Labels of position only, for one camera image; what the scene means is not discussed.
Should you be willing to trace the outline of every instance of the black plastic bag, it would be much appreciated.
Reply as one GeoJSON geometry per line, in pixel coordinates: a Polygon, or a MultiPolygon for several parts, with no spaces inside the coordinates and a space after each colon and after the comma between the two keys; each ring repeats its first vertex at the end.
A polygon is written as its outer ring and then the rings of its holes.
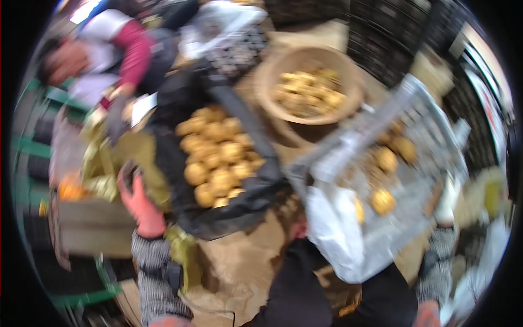
{"type": "Polygon", "coordinates": [[[178,225],[204,240],[214,240],[259,224],[274,202],[276,192],[287,184],[276,151],[265,137],[261,123],[226,83],[225,77],[206,60],[183,68],[161,87],[157,109],[145,127],[156,137],[156,165],[167,179],[178,225]],[[265,164],[258,169],[256,177],[243,181],[245,192],[230,199],[228,206],[203,209],[195,201],[195,188],[185,181],[187,154],[180,149],[181,138],[174,129],[195,110],[211,103],[221,105],[229,116],[242,122],[265,164]]]}

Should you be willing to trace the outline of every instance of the metal wire basket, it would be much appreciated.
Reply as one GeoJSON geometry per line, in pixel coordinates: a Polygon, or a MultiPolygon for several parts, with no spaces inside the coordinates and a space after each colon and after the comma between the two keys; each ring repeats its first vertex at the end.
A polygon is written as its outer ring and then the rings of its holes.
{"type": "Polygon", "coordinates": [[[379,133],[387,130],[397,117],[405,123],[404,136],[416,146],[417,162],[407,165],[398,160],[395,180],[383,186],[396,199],[396,207],[390,214],[381,217],[362,201],[366,217],[362,226],[366,253],[362,273],[366,278],[390,264],[402,247],[428,227],[430,217],[425,217],[424,205],[431,198],[442,171],[448,170],[462,181],[467,178],[461,148],[470,127],[461,120],[453,130],[426,87],[408,74],[380,107],[356,117],[348,127],[335,131],[313,152],[285,168],[291,185],[302,199],[307,198],[308,185],[321,189],[331,199],[342,183],[340,186],[354,189],[358,197],[365,200],[375,185],[370,185],[362,159],[379,133]],[[347,170],[352,171],[350,178],[346,176],[347,170]]]}

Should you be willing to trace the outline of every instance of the pile of potatoes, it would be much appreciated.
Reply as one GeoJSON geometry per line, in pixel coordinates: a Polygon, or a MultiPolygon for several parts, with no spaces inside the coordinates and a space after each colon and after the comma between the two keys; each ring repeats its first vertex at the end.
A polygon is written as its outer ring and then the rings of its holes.
{"type": "MultiPolygon", "coordinates": [[[[385,132],[376,139],[380,145],[373,153],[374,163],[368,165],[368,177],[373,182],[385,179],[396,173],[397,157],[399,154],[408,164],[416,162],[416,147],[411,140],[403,136],[404,125],[401,121],[395,121],[385,132]]],[[[370,198],[370,204],[377,214],[384,216],[389,214],[396,205],[396,200],[385,188],[379,187],[374,190],[370,198]]]]}
{"type": "Polygon", "coordinates": [[[196,110],[175,132],[189,155],[184,177],[196,187],[195,199],[202,208],[227,206],[229,199],[245,191],[242,181],[265,163],[240,120],[227,117],[219,106],[196,110]]]}
{"type": "Polygon", "coordinates": [[[272,99],[297,117],[329,114],[346,98],[340,93],[339,73],[334,70],[308,65],[301,71],[282,73],[280,79],[272,90],[272,99]]]}

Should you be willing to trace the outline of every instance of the red work glove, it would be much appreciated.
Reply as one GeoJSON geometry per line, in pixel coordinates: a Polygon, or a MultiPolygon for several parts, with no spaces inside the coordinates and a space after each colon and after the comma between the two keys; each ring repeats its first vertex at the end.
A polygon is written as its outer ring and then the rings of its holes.
{"type": "Polygon", "coordinates": [[[163,212],[145,194],[140,168],[127,161],[118,174],[118,188],[123,204],[137,221],[138,235],[146,239],[162,236],[166,229],[163,212]]]}

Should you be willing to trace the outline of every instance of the round basket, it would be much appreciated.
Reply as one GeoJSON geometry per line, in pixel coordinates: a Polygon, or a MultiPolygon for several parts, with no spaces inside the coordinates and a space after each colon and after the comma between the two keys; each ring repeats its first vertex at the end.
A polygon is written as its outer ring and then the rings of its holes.
{"type": "Polygon", "coordinates": [[[355,63],[345,54],[329,47],[296,47],[263,63],[255,75],[255,90],[260,105],[271,115],[304,125],[326,125],[353,115],[363,101],[362,77],[355,63]],[[327,69],[339,72],[341,93],[347,97],[332,113],[311,118],[291,115],[271,98],[272,89],[280,83],[281,73],[292,73],[308,62],[320,62],[327,69]]]}

